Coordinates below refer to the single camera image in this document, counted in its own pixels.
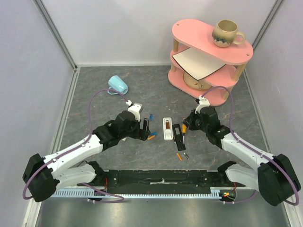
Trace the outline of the orange handled screwdriver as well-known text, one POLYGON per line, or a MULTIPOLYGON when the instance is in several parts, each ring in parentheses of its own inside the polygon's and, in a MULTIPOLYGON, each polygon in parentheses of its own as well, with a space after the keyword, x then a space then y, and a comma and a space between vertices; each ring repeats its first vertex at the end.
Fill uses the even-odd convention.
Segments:
POLYGON ((184 144, 185 142, 185 134, 186 134, 186 131, 187 131, 187 127, 186 125, 183 123, 182 124, 182 143, 184 144))

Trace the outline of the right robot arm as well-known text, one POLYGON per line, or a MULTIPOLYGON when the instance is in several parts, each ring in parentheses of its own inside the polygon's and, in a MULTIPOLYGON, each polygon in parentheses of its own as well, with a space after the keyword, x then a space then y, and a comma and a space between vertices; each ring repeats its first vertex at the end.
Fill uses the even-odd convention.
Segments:
POLYGON ((215 108, 210 106, 199 111, 192 110, 183 123, 191 131, 204 132, 210 143, 249 165, 246 168, 229 161, 220 166, 217 174, 220 185, 228 186, 232 182, 243 184, 258 191, 272 206, 287 202, 291 196, 295 197, 295 202, 291 204, 299 204, 301 185, 287 156, 275 156, 249 144, 221 124, 215 108))

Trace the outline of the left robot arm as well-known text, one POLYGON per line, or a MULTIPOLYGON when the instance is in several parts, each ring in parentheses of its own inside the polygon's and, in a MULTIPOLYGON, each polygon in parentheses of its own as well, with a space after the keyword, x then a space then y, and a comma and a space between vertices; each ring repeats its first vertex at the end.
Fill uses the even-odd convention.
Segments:
POLYGON ((81 141, 55 154, 29 158, 22 179, 25 182, 23 198, 42 202, 50 198, 57 190, 75 184, 99 186, 104 181, 104 171, 97 162, 74 168, 78 162, 101 153, 124 138, 147 140, 150 135, 149 120, 138 120, 130 111, 122 111, 114 120, 98 126, 81 141))

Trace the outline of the light blue mug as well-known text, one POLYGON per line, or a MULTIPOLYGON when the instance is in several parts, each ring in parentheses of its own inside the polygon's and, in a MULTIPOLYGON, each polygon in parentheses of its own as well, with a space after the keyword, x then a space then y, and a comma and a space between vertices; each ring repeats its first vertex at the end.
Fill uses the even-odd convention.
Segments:
POLYGON ((117 95, 119 93, 125 95, 128 92, 128 86, 117 75, 114 75, 109 79, 108 85, 109 85, 109 90, 107 92, 110 95, 117 95))

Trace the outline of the white remote blue batteries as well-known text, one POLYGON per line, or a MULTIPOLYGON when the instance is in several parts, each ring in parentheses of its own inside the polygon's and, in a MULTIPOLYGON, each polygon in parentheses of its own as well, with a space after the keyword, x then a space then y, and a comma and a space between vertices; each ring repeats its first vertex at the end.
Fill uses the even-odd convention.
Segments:
POLYGON ((170 117, 163 118, 163 137, 164 140, 173 140, 172 119, 170 117))

